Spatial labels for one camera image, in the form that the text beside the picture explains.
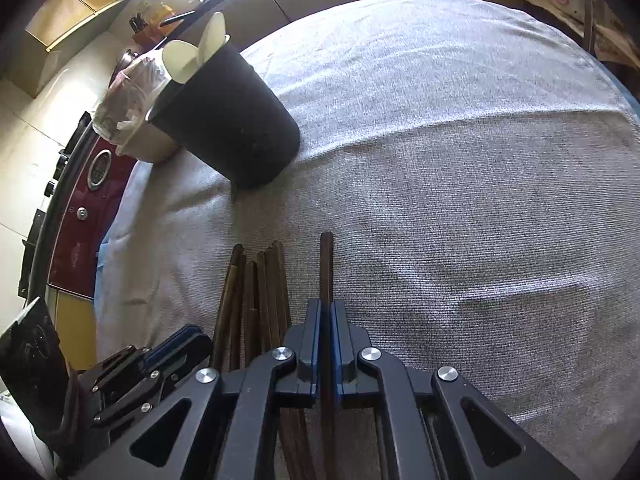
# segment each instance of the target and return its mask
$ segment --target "plastic bag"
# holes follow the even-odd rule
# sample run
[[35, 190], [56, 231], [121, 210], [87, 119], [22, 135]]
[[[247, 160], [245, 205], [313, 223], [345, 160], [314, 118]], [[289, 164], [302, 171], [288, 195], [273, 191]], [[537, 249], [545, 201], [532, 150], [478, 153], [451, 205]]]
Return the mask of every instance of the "plastic bag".
[[111, 144], [123, 146], [143, 124], [171, 76], [162, 63], [162, 51], [151, 50], [122, 70], [98, 104], [94, 130]]

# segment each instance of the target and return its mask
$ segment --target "metal screw head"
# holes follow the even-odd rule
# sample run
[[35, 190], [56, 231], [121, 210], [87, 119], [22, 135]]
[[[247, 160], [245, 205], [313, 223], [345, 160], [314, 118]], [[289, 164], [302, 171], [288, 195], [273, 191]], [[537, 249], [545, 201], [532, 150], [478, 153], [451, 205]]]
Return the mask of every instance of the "metal screw head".
[[286, 361], [293, 355], [293, 350], [286, 346], [278, 346], [271, 350], [271, 355], [276, 361]]
[[360, 352], [360, 355], [365, 361], [377, 361], [378, 359], [380, 359], [382, 352], [377, 348], [370, 346], [362, 350]]
[[200, 383], [210, 383], [218, 376], [218, 372], [213, 368], [201, 368], [196, 372], [196, 380]]
[[441, 366], [438, 368], [438, 377], [450, 383], [458, 378], [458, 371], [453, 366]]

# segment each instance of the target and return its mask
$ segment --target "gray cloth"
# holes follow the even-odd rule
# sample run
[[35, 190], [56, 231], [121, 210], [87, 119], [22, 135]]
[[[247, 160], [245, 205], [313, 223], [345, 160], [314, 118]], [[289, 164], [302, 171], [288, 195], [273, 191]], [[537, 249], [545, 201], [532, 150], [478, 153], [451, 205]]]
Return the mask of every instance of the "gray cloth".
[[[335, 297], [377, 346], [455, 366], [580, 478], [612, 478], [640, 437], [640, 130], [593, 59], [477, 0], [347, 4], [243, 55], [300, 125], [300, 153], [237, 196], [185, 150], [136, 165], [100, 357], [187, 322], [212, 332], [236, 242], [283, 241], [299, 322], [331, 230]], [[344, 478], [374, 475], [357, 473], [376, 460], [361, 419], [343, 419]]]

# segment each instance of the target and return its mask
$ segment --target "wooden stick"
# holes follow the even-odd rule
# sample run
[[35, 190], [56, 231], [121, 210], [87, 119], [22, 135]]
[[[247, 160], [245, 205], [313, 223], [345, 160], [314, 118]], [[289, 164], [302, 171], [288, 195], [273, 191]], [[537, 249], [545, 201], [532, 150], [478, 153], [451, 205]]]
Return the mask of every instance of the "wooden stick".
[[320, 348], [322, 369], [320, 373], [320, 413], [322, 454], [324, 471], [332, 480], [338, 478], [335, 461], [335, 397], [334, 371], [331, 367], [331, 331], [329, 307], [334, 300], [334, 234], [324, 232], [320, 236]]
[[[271, 245], [271, 251], [267, 253], [267, 258], [268, 276], [271, 277], [271, 285], [274, 288], [275, 310], [278, 315], [278, 336], [282, 345], [285, 332], [291, 326], [287, 273], [282, 243], [274, 242]], [[280, 440], [291, 480], [316, 480], [304, 411], [294, 408], [280, 410]]]
[[234, 291], [236, 289], [236, 279], [238, 276], [238, 263], [241, 261], [243, 253], [244, 248], [241, 244], [234, 246], [229, 266], [226, 270], [225, 284], [222, 288], [220, 306], [218, 307], [218, 315], [216, 316], [216, 329], [213, 334], [213, 351], [209, 358], [209, 367], [219, 372], [222, 371], [222, 363], [224, 362]]
[[255, 323], [258, 314], [256, 310], [257, 295], [257, 266], [255, 262], [247, 262], [244, 269], [244, 291], [242, 294], [242, 328], [244, 329], [244, 367], [255, 357]]
[[278, 258], [273, 249], [268, 248], [264, 251], [266, 260], [266, 276], [267, 276], [267, 302], [268, 302], [268, 321], [271, 347], [276, 348], [282, 344], [280, 336], [280, 323], [278, 322]]
[[262, 350], [267, 351], [274, 348], [271, 342], [271, 330], [269, 323], [269, 300], [267, 298], [267, 264], [265, 254], [260, 251], [255, 263], [258, 273], [258, 309], [260, 311], [260, 332], [262, 339]]
[[229, 371], [240, 368], [240, 324], [242, 321], [242, 291], [244, 289], [244, 268], [246, 256], [242, 254], [238, 261], [233, 298], [231, 301], [231, 320], [229, 322]]
[[278, 301], [278, 329], [281, 338], [291, 326], [291, 312], [289, 309], [289, 291], [287, 289], [287, 269], [284, 262], [284, 247], [279, 240], [271, 244], [273, 251], [273, 265], [275, 267], [276, 298]]

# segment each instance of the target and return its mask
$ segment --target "black cup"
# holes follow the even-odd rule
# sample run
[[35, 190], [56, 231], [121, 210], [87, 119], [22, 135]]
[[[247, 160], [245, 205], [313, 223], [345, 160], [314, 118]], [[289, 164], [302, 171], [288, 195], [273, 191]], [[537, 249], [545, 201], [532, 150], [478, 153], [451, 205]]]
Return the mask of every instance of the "black cup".
[[228, 41], [186, 84], [170, 81], [146, 119], [245, 189], [273, 180], [300, 147], [296, 121]]

